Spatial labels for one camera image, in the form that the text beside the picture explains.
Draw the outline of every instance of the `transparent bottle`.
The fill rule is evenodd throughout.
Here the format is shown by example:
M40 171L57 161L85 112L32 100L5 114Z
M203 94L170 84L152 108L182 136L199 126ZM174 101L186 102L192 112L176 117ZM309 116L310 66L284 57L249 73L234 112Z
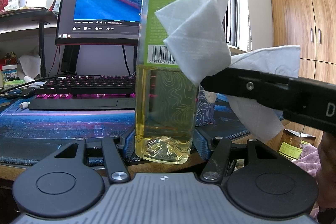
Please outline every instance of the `transparent bottle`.
M163 40L155 11L175 0L142 0L137 55L135 153L144 159L182 164L193 140L198 87L181 72Z

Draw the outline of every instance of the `white tissue paper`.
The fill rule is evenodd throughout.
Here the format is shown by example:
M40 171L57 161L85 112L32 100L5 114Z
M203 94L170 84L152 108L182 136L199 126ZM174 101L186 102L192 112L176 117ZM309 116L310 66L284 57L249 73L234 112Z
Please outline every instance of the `white tissue paper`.
M155 12L165 45L185 76L198 85L231 63L222 21L228 0L176 0Z
M168 33L164 40L181 71L195 85L227 67L298 77L300 47L265 48L232 57L222 21L228 0L176 0L155 14ZM228 96L242 124L263 142L283 126L268 107L255 100Z
M38 54L24 54L18 60L26 76L35 78L41 72L41 58Z
M231 68L249 69L297 78L300 68L300 46L263 48L232 57ZM275 137L283 125L271 108L256 100L227 96L233 112L257 139L266 142Z

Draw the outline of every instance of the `mechanical keyboard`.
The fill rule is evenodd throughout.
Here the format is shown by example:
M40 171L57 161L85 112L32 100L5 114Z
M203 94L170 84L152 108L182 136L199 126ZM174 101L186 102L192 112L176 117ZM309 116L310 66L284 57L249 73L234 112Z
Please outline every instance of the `mechanical keyboard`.
M36 90L30 110L117 110L135 108L135 77L66 76Z

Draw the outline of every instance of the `screw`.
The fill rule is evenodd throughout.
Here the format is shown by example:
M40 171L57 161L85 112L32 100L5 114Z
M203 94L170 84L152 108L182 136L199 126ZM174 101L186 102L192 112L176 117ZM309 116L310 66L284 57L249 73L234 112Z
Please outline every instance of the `screw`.
M248 82L248 83L246 84L246 88L247 88L249 91L251 91L251 90L254 89L254 84L253 84L252 82Z
M217 172L209 171L209 172L205 172L203 174L203 177L206 180L215 180L215 179L218 179L220 177L220 175Z
M115 180L124 180L128 175L125 172L114 172L111 177Z

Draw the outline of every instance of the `coin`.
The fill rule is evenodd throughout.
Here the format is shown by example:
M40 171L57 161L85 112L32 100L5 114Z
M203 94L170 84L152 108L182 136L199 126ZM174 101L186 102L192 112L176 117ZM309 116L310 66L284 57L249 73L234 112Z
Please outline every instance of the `coin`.
M10 105L10 102L4 102L2 104L0 104L0 106L9 106Z

